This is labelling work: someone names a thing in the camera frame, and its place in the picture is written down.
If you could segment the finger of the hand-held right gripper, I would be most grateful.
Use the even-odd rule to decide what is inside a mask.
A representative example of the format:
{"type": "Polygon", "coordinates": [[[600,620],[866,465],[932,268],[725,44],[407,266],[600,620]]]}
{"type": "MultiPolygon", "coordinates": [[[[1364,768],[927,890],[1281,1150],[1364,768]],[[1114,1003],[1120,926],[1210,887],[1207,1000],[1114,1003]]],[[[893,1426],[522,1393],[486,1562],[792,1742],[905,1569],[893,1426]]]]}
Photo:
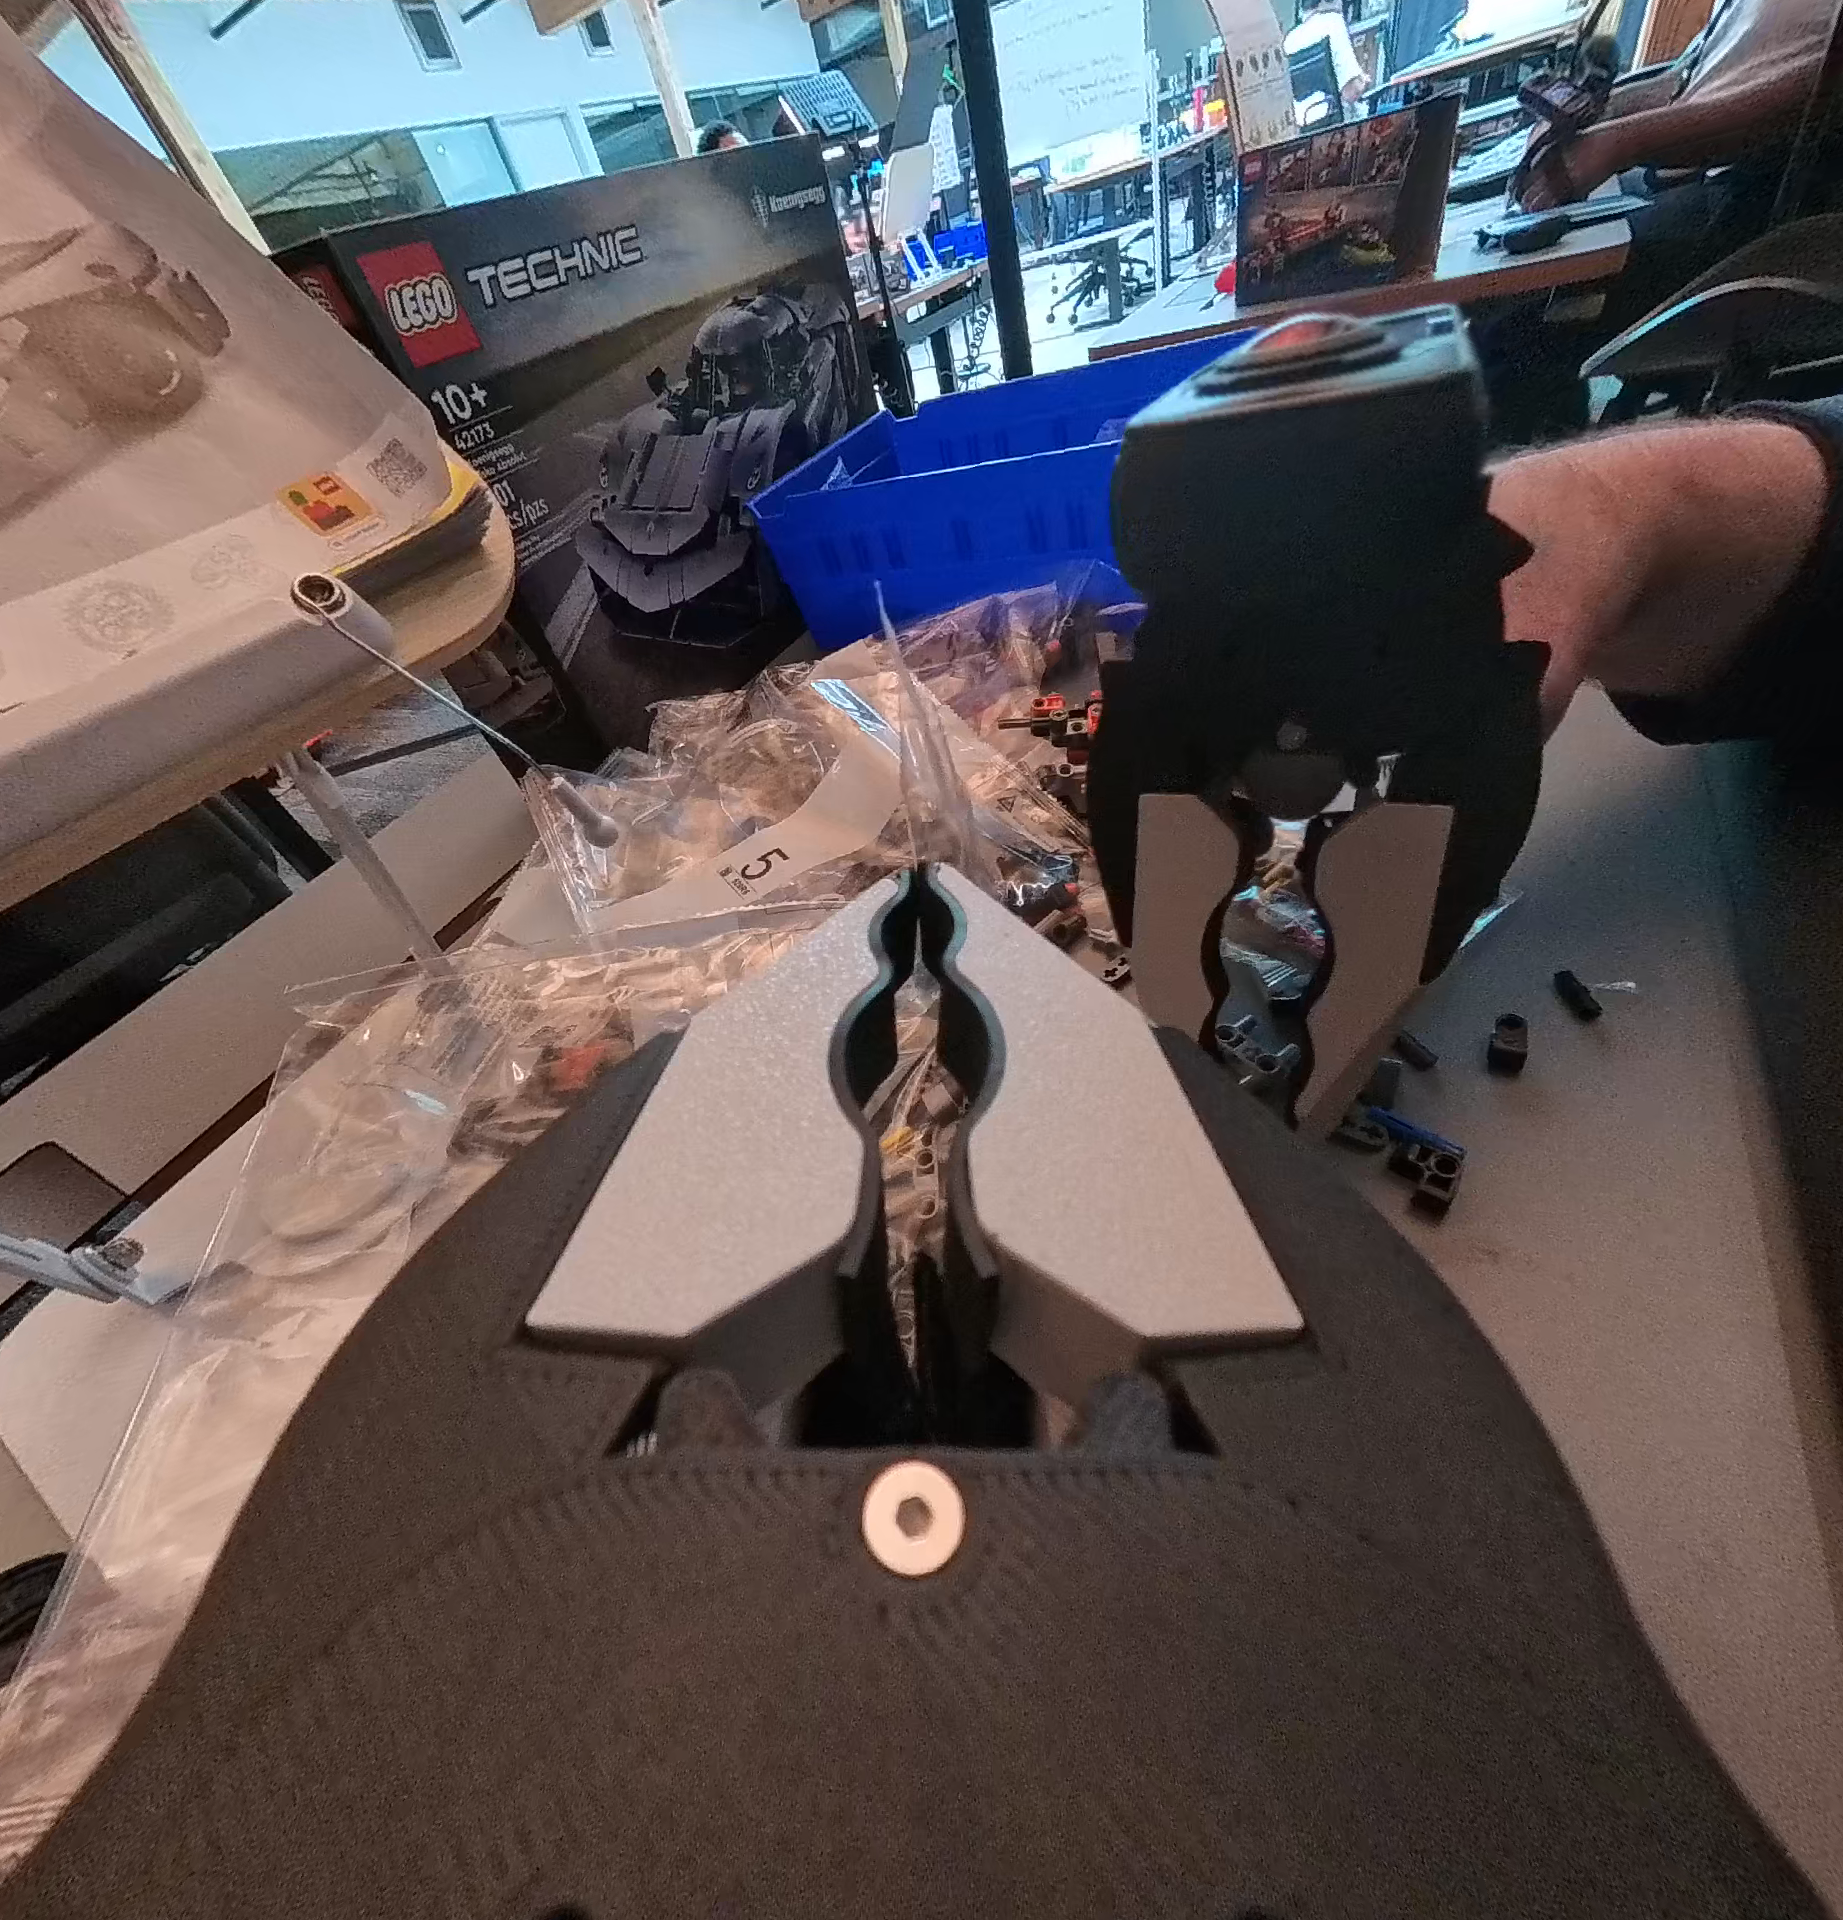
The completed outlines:
{"type": "Polygon", "coordinates": [[[1243,836],[1194,795],[1138,803],[1138,1000],[1157,1025],[1213,1043],[1228,986],[1222,926],[1240,887],[1243,836]]]}
{"type": "Polygon", "coordinates": [[[1327,941],[1303,1013],[1299,1134],[1332,1129],[1419,995],[1452,821],[1440,803],[1371,803],[1327,822],[1311,875],[1327,941]]]}

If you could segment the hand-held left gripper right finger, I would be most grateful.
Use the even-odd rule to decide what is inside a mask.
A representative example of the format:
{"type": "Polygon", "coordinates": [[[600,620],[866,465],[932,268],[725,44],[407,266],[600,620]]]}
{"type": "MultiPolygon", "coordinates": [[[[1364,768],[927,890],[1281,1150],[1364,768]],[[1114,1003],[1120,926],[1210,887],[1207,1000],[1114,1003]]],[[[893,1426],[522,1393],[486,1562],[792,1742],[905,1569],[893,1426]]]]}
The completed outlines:
{"type": "Polygon", "coordinates": [[[1220,1451],[1181,1365],[1301,1340],[1291,1283],[1148,1020],[958,868],[922,871],[937,1059],[958,1092],[922,1277],[927,1440],[1220,1451]]]}

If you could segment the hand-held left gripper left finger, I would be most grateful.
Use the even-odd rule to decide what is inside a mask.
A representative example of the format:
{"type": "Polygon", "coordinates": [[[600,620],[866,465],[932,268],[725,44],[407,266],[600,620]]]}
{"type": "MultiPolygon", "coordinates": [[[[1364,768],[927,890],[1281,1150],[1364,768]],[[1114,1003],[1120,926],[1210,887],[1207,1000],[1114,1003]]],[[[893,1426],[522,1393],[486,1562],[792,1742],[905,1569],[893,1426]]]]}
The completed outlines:
{"type": "Polygon", "coordinates": [[[870,1123],[897,1067],[919,880],[870,885],[672,1036],[527,1335],[722,1370],[754,1409],[815,1390],[833,1444],[919,1433],[870,1123]]]}

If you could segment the light grey double pin connector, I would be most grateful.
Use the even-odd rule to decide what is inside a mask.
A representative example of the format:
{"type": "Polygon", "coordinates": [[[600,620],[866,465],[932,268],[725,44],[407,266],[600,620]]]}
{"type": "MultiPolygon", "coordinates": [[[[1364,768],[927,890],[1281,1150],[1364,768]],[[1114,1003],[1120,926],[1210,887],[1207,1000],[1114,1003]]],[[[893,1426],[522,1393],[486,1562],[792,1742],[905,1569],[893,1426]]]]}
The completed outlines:
{"type": "Polygon", "coordinates": [[[1288,1003],[1268,992],[1254,957],[1225,955],[1222,969],[1225,988],[1216,1020],[1218,1052],[1240,1083],[1288,1091],[1303,1061],[1288,1003]]]}

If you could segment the clear bag of pieces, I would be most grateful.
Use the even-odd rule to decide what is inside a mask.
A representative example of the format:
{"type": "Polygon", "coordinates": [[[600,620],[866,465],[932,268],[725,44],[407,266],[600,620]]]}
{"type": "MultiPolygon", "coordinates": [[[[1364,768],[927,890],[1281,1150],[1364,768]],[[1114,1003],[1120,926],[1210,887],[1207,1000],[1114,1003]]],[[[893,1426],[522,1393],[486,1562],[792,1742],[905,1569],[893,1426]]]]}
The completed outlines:
{"type": "MultiPolygon", "coordinates": [[[[993,789],[970,791],[951,747],[954,713],[919,689],[893,649],[879,644],[877,661],[887,667],[885,707],[901,731],[910,852],[956,863],[1081,961],[1114,957],[1087,837],[1003,762],[987,764],[993,789]]],[[[945,1166],[965,1103],[939,1061],[937,1016],[937,980],[918,961],[893,1003],[893,1069],[870,1106],[885,1183],[887,1291],[908,1361],[919,1359],[922,1275],[942,1259],[945,1166]]]]}

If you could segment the clear bag of lego wheels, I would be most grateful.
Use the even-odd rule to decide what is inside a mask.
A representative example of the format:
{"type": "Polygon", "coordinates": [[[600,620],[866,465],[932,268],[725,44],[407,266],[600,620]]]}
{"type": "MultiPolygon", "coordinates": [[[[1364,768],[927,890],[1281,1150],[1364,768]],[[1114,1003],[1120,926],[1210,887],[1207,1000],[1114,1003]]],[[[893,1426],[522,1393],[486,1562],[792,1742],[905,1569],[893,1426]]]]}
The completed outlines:
{"type": "Polygon", "coordinates": [[[679,947],[622,947],[311,995],[262,1114],[121,1229],[188,1289],[53,1297],[0,1346],[6,1449],[43,1449],[49,1501],[87,1500],[0,1706],[127,1714],[381,1287],[604,1069],[717,993],[679,947]]]}

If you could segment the person's right forearm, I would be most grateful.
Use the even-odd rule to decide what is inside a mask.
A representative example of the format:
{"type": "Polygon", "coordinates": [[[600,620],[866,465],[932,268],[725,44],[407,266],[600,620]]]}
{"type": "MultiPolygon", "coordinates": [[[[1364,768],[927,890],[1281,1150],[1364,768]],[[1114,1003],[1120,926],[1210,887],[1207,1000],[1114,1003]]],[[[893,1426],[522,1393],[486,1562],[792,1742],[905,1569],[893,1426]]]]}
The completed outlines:
{"type": "Polygon", "coordinates": [[[1599,678],[1628,723],[1657,743],[1765,742],[1843,758],[1843,393],[1750,402],[1726,425],[1757,425],[1811,450],[1820,502],[1802,511],[1792,563],[1773,587],[1752,587],[1744,612],[1695,615],[1694,589],[1669,594],[1667,659],[1608,667],[1599,678]]]}

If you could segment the grey lego chassis assembly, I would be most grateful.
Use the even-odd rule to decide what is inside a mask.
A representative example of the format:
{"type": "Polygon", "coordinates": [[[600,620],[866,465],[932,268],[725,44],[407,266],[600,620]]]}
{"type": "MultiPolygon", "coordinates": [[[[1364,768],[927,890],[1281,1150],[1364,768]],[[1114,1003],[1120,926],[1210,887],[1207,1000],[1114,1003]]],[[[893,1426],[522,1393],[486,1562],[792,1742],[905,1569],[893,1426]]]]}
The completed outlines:
{"type": "Polygon", "coordinates": [[[1103,675],[1130,658],[1130,631],[1112,626],[1060,628],[1030,647],[1030,684],[1007,695],[996,719],[1007,755],[1078,821],[1089,811],[1103,675]]]}

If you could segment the black lego set box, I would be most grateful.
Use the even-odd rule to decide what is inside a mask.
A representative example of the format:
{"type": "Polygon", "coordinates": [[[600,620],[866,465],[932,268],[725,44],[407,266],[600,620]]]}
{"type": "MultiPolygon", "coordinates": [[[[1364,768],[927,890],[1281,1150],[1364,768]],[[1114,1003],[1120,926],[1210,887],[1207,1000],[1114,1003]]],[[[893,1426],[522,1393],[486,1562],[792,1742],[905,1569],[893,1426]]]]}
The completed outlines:
{"type": "Polygon", "coordinates": [[[756,502],[879,395],[818,135],[347,226],[277,266],[508,519],[512,615],[600,747],[804,629],[756,502]]]}

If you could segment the black lego tyre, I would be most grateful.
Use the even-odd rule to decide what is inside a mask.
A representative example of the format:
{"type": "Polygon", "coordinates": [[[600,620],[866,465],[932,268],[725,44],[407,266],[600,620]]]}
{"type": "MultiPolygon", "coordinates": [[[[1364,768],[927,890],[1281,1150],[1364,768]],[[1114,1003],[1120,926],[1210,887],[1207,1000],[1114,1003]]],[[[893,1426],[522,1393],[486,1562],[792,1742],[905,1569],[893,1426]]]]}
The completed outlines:
{"type": "Polygon", "coordinates": [[[13,1678],[41,1627],[64,1563],[67,1553],[53,1552],[0,1570],[0,1689],[13,1678]]]}

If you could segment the lego instruction booklet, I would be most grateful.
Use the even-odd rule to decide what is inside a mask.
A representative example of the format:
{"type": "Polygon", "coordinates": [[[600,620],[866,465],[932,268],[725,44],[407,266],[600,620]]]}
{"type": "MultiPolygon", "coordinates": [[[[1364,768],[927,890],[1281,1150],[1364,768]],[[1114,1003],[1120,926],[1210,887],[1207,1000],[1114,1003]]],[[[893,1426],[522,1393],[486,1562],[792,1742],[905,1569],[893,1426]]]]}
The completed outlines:
{"type": "Polygon", "coordinates": [[[0,17],[0,713],[486,514],[422,402],[0,17]]]}

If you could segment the person's right hand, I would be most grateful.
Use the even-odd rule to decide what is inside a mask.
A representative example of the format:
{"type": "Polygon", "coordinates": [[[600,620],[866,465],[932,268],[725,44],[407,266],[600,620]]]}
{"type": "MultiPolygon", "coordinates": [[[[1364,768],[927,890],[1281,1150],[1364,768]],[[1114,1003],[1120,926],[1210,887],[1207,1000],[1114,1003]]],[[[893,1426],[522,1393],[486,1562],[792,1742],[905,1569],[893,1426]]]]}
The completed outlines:
{"type": "Polygon", "coordinates": [[[1707,689],[1796,583],[1827,508],[1818,444],[1775,420],[1581,437],[1490,467],[1490,511],[1530,544],[1504,637],[1541,642],[1541,723],[1576,693],[1707,689]]]}

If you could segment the clear bag with white label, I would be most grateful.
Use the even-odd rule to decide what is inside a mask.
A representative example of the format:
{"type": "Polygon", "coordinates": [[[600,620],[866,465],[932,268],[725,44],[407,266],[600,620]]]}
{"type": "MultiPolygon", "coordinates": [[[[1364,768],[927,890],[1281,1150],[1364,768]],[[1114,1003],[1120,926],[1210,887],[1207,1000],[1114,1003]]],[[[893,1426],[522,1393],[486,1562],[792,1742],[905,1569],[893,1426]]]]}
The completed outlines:
{"type": "Polygon", "coordinates": [[[616,827],[609,844],[526,780],[541,841],[490,933],[537,947],[853,898],[912,856],[901,718],[890,675],[810,667],[661,702],[646,750],[566,773],[616,827]]]}

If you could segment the small printed box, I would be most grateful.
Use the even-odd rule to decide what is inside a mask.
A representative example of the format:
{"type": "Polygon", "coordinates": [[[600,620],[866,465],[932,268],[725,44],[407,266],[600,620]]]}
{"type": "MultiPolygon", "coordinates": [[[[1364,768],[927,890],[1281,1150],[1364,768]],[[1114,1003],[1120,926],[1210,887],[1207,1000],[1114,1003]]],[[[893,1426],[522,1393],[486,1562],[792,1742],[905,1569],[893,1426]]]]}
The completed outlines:
{"type": "Polygon", "coordinates": [[[1239,309],[1428,275],[1439,258],[1462,104],[1439,93],[1243,155],[1239,309]]]}

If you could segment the blue plastic bin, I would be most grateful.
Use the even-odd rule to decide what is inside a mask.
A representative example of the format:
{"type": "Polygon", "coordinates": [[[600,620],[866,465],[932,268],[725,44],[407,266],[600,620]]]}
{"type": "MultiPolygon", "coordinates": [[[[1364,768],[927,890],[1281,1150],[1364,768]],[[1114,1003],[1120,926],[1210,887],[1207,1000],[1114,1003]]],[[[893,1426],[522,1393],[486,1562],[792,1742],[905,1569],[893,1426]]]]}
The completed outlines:
{"type": "Polygon", "coordinates": [[[752,502],[823,652],[1016,589],[1133,599],[1114,563],[1110,475],[1125,420],[1252,327],[879,413],[752,502]]]}

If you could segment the brown cardboard sheet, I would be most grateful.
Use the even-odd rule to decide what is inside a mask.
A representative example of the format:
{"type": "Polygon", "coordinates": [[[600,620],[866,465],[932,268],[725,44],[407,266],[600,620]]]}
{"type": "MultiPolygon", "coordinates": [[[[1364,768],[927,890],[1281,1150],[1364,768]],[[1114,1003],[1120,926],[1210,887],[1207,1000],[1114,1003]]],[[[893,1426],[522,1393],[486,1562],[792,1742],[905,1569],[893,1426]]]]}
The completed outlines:
{"type": "Polygon", "coordinates": [[[1297,132],[1288,72],[1283,13],[1276,1],[1208,1],[1222,38],[1222,88],[1237,155],[1254,153],[1297,132]]]}

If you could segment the black office chair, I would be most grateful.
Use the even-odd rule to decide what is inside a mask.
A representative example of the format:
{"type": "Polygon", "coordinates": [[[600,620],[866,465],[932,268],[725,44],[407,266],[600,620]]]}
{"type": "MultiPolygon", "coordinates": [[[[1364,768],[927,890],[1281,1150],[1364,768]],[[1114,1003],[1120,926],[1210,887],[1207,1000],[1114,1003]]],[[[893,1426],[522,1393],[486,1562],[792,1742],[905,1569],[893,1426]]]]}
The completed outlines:
{"type": "Polygon", "coordinates": [[[1594,352],[1605,423],[1843,393],[1843,212],[1770,228],[1594,352]]]}

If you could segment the dark perforated panel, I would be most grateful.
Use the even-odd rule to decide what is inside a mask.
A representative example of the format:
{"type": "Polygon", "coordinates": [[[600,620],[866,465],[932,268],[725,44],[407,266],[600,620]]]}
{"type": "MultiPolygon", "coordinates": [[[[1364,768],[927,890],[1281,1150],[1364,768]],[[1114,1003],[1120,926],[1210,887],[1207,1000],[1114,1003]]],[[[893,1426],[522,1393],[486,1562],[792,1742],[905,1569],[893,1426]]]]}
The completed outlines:
{"type": "Polygon", "coordinates": [[[1702,752],[1741,978],[1843,1414],[1843,762],[1702,752]]]}

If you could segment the whiteboard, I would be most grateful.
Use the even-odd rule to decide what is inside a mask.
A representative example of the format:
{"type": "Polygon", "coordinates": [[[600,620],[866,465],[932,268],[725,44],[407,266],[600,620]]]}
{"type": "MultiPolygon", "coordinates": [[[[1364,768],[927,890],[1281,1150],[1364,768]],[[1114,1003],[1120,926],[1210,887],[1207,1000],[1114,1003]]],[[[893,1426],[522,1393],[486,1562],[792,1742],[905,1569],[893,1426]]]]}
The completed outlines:
{"type": "Polygon", "coordinates": [[[990,26],[1011,160],[1148,117],[1142,1],[1005,1],[990,26]]]}

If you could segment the beige book stand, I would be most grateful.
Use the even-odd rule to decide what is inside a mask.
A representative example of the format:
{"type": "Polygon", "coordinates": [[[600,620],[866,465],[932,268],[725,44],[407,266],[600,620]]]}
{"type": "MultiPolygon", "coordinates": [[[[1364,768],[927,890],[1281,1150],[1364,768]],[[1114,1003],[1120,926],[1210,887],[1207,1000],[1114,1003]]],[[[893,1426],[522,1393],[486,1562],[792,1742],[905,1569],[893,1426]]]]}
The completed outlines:
{"type": "MultiPolygon", "coordinates": [[[[477,538],[458,527],[438,560],[328,573],[358,598],[364,637],[411,669],[480,644],[512,598],[512,535],[485,492],[477,538]]],[[[385,688],[381,667],[295,608],[2,712],[0,910],[376,704],[385,688]]]]}

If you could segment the black vertical post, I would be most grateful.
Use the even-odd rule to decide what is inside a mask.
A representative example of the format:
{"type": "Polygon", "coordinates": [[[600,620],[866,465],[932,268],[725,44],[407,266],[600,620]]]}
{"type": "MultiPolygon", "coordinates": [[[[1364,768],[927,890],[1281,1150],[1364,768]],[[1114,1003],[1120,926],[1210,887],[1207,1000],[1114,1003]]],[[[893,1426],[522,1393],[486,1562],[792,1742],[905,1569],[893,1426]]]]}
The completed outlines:
{"type": "Polygon", "coordinates": [[[987,245],[993,313],[1001,339],[1003,377],[1032,373],[1020,243],[1014,220],[1014,178],[1003,119],[1003,82],[990,1],[951,1],[981,226],[987,245]]]}

